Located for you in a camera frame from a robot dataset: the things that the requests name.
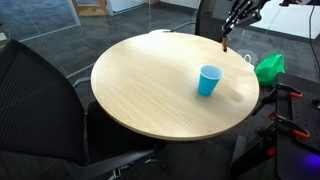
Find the mesh chair back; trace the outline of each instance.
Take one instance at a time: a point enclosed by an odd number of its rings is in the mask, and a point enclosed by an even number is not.
[[[10,40],[0,53],[0,149],[86,164],[84,110],[68,80]]]
[[[229,17],[233,1],[229,0],[201,0],[195,34],[221,42],[222,26]]]

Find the green bag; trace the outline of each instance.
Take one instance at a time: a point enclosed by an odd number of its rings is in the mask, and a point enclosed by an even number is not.
[[[277,83],[277,74],[285,72],[284,59],[281,54],[275,54],[265,58],[254,70],[259,85],[274,86]]]

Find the black office chair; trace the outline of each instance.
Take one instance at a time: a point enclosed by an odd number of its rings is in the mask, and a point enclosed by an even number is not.
[[[75,179],[90,179],[143,163],[160,146],[97,102],[86,114],[69,81],[27,46],[10,40],[0,52],[0,150],[63,159]]]
[[[195,24],[195,35],[221,42],[222,26],[229,16],[228,12],[232,5],[231,0],[201,0],[195,22],[186,22],[169,31],[175,32],[187,25]]]

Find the blue plastic cup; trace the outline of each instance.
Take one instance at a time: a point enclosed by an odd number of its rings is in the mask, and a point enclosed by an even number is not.
[[[223,71],[212,65],[205,65],[200,70],[198,92],[202,96],[210,96],[219,80],[223,77]]]

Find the wooden tabletop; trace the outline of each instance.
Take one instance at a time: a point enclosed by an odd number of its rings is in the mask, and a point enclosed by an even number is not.
[[[212,64],[224,77],[209,97],[198,94],[200,68]],[[258,80],[232,49],[195,35],[150,33],[105,51],[91,75],[93,93],[123,126],[165,140],[218,135],[255,107]]]

